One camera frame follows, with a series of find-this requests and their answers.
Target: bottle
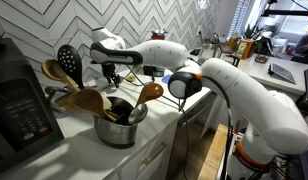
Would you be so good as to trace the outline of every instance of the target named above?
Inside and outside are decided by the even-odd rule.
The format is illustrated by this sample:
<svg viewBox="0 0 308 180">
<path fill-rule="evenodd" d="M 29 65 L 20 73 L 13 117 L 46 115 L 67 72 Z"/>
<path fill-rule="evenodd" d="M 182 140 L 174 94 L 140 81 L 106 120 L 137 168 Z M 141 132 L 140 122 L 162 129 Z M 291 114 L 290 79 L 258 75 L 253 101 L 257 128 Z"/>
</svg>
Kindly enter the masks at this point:
<svg viewBox="0 0 308 180">
<path fill-rule="evenodd" d="M 238 39 L 239 39 L 238 32 L 234 32 L 234 34 L 231 36 L 230 40 L 228 41 L 227 46 L 231 47 L 232 50 L 235 50 Z"/>
</svg>

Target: utensil holder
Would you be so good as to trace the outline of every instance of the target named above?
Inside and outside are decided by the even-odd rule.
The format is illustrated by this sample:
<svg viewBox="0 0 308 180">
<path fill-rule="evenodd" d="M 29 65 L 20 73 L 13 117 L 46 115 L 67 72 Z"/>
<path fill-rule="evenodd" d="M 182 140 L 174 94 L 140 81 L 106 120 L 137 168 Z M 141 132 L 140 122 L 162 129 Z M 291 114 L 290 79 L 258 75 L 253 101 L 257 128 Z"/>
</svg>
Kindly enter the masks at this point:
<svg viewBox="0 0 308 180">
<path fill-rule="evenodd" d="M 134 107 L 119 97 L 108 97 L 108 99 L 112 102 L 112 112 L 120 117 L 114 123 L 94 116 L 94 129 L 106 145 L 117 149 L 129 148 L 134 145 L 137 132 L 137 124 L 127 123 Z"/>
</svg>

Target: white cabinet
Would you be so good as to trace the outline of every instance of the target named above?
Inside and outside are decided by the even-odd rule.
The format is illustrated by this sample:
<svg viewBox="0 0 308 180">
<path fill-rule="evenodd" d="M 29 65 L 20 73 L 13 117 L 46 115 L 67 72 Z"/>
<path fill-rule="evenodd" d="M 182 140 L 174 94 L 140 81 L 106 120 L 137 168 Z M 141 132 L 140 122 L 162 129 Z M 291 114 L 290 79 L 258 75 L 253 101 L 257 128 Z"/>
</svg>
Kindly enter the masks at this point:
<svg viewBox="0 0 308 180">
<path fill-rule="evenodd" d="M 165 179 L 173 146 L 177 121 L 158 133 L 133 159 L 110 180 Z"/>
</svg>

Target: black slotted spoon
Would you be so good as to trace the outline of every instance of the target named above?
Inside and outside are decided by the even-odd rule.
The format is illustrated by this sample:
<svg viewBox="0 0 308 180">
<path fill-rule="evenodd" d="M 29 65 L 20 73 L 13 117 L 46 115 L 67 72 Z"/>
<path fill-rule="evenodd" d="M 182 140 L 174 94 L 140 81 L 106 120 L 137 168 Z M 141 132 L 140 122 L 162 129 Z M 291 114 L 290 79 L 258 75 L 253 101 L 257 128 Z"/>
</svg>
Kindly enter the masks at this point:
<svg viewBox="0 0 308 180">
<path fill-rule="evenodd" d="M 58 49 L 57 59 L 61 68 L 71 77 L 80 89 L 85 89 L 82 82 L 82 59 L 78 51 L 65 44 Z"/>
</svg>

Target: wooden floor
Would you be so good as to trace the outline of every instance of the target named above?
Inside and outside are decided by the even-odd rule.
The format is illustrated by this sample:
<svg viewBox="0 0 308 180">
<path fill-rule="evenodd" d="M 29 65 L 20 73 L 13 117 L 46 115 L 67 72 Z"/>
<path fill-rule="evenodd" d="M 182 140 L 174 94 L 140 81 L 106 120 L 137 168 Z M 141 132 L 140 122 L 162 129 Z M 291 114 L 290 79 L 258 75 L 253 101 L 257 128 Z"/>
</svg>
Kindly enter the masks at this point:
<svg viewBox="0 0 308 180">
<path fill-rule="evenodd" d="M 188 180 L 196 180 L 198 178 L 214 137 L 215 132 L 208 130 L 202 139 L 200 139 L 202 129 L 202 126 L 195 123 L 189 126 L 189 151 L 185 171 Z M 168 180 L 185 179 L 183 171 L 185 154 L 186 128 L 177 128 L 167 174 Z"/>
</svg>

